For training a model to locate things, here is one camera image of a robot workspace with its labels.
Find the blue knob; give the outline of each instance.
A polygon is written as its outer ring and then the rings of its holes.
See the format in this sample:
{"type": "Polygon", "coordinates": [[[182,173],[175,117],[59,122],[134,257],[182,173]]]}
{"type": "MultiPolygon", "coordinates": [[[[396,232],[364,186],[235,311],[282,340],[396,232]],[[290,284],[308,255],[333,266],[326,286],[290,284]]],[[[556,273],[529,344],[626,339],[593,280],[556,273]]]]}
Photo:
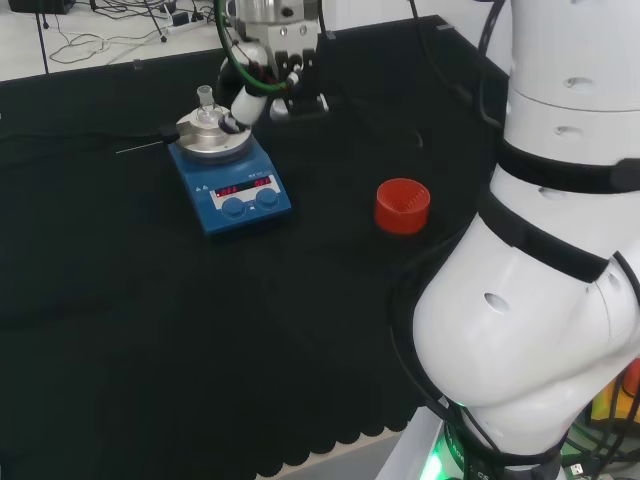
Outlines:
{"type": "Polygon", "coordinates": [[[258,205],[264,208],[273,208],[278,204],[278,194],[273,188],[264,188],[256,195],[258,205]]]}
{"type": "Polygon", "coordinates": [[[244,215],[244,202],[239,198],[232,197],[222,204],[222,213],[231,218],[241,217],[244,215]]]}

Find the black strap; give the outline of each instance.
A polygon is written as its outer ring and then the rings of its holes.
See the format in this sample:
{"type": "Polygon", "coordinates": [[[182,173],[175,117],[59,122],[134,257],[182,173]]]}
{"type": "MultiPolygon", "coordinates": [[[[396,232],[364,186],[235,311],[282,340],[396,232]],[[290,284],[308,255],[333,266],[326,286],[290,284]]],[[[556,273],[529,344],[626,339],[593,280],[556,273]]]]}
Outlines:
{"type": "Polygon", "coordinates": [[[640,190],[640,159],[612,166],[561,162],[523,152],[505,142],[498,165],[527,183],[563,192],[611,195],[640,190]]]}
{"type": "Polygon", "coordinates": [[[480,197],[478,214],[500,239],[539,262],[586,283],[596,281],[609,261],[548,234],[503,205],[491,191],[480,197]]]}

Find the green cable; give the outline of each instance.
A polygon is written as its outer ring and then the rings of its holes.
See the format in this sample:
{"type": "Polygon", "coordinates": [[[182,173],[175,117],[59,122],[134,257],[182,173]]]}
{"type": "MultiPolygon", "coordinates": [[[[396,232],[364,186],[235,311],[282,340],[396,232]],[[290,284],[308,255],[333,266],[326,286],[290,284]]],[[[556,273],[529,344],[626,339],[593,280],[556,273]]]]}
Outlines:
{"type": "Polygon", "coordinates": [[[245,78],[245,80],[247,80],[247,82],[249,82],[254,87],[268,93],[279,92],[287,88],[287,84],[285,82],[278,83],[276,85],[269,85],[268,83],[264,83],[259,80],[256,80],[251,76],[249,72],[247,72],[244,69],[244,67],[240,64],[240,62],[238,62],[238,60],[236,59],[236,56],[233,54],[231,47],[229,46],[229,43],[227,41],[227,36],[224,31],[224,21],[225,21],[224,0],[218,0],[218,11],[217,11],[215,20],[216,20],[216,26],[218,27],[220,41],[226,46],[226,50],[229,52],[229,54],[227,55],[229,57],[229,61],[233,63],[233,65],[236,67],[236,70],[240,72],[240,74],[245,78]]]}

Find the hole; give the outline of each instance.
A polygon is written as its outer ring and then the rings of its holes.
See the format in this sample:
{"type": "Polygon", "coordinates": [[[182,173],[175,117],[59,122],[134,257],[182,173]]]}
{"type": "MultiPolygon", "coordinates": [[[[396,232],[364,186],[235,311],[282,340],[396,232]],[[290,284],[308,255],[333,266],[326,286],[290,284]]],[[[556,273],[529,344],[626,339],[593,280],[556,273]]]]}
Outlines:
{"type": "Polygon", "coordinates": [[[551,200],[552,202],[557,202],[558,200],[564,200],[567,198],[567,192],[561,192],[560,190],[553,190],[552,188],[544,188],[541,187],[538,189],[540,195],[542,195],[547,200],[551,200]]]}
{"type": "Polygon", "coordinates": [[[567,140],[579,140],[582,138],[583,131],[576,127],[556,127],[553,132],[559,137],[567,140]]]}
{"type": "Polygon", "coordinates": [[[620,280],[613,273],[609,274],[609,283],[613,287],[616,292],[619,292],[622,289],[622,285],[620,285],[620,280]]]}
{"type": "Polygon", "coordinates": [[[493,293],[485,293],[484,299],[487,301],[489,306],[498,313],[505,314],[509,311],[509,304],[506,302],[506,300],[497,295],[494,295],[493,293]]]}
{"type": "Polygon", "coordinates": [[[577,93],[593,93],[595,84],[593,80],[585,77],[571,77],[564,81],[564,86],[577,93]]]}

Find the digital display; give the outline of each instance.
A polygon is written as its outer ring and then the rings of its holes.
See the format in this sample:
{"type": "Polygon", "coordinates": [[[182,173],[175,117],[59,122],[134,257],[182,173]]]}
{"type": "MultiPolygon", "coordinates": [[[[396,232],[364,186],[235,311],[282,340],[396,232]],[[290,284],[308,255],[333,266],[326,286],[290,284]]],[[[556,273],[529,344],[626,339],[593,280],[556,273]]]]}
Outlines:
{"type": "Polygon", "coordinates": [[[263,185],[269,185],[270,183],[271,178],[261,177],[249,180],[248,182],[238,183],[237,185],[231,185],[230,187],[218,188],[214,191],[216,192],[216,197],[220,198],[233,195],[234,193],[243,192],[245,190],[251,190],[252,188],[262,187],[263,185]]]}

